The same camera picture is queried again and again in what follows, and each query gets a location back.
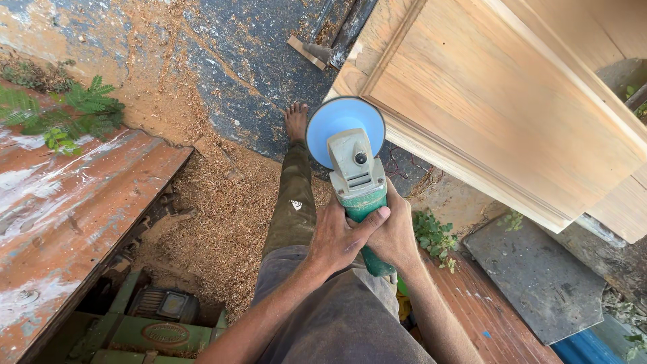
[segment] rusty metal sheet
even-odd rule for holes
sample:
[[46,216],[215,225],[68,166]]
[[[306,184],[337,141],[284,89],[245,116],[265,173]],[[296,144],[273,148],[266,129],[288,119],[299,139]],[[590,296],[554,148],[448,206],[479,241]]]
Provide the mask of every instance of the rusty metal sheet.
[[73,293],[193,150],[126,128],[78,144],[82,155],[54,155],[42,137],[0,126],[2,363],[17,361],[55,315],[73,309]]
[[424,260],[449,309],[485,363],[562,362],[550,347],[537,340],[479,266],[460,254],[450,256],[457,261],[454,274],[439,269],[429,258]]

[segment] person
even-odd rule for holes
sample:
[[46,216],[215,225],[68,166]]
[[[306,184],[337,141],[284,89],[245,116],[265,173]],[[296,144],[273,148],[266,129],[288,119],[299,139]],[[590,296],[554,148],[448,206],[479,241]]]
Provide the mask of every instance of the person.
[[[390,180],[388,207],[362,223],[347,220],[334,195],[316,215],[307,112],[306,104],[296,103],[285,111],[291,146],[251,307],[196,364],[482,363],[429,276],[415,242],[411,206]],[[431,356],[400,325],[389,277],[373,277],[357,257],[364,244],[406,282]]]

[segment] forearm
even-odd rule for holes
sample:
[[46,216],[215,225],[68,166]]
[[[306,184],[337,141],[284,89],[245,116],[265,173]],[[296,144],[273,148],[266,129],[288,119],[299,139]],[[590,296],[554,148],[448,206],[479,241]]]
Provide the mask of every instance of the forearm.
[[320,272],[320,269],[301,263],[281,286],[225,330],[197,358],[196,364],[258,360],[288,316],[325,282],[327,277]]
[[476,348],[451,313],[427,268],[418,260],[399,271],[407,285],[411,306],[432,357],[440,364],[482,363]]

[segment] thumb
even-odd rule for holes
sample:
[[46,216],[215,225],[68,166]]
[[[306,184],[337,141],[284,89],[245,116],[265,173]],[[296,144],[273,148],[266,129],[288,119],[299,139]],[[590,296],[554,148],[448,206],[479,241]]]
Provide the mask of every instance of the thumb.
[[389,209],[387,206],[382,206],[379,209],[371,212],[366,216],[364,221],[362,221],[357,227],[353,229],[354,235],[360,239],[366,242],[368,240],[369,236],[373,234],[377,228],[382,226],[382,224],[386,221],[386,219],[391,215],[391,209]]

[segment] hand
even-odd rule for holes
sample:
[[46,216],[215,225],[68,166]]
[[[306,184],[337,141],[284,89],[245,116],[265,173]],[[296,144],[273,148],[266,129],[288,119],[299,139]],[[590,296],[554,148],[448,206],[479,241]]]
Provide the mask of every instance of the hand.
[[362,223],[355,223],[355,227],[351,228],[346,222],[344,207],[333,193],[328,205],[317,216],[313,240],[304,264],[324,272],[326,279],[344,269],[353,262],[369,236],[387,220],[390,213],[388,207],[380,207],[368,214]]
[[381,260],[395,267],[398,273],[421,262],[418,245],[413,233],[411,220],[411,205],[400,197],[393,183],[386,178],[386,204],[391,209],[391,215],[369,238],[366,245]]

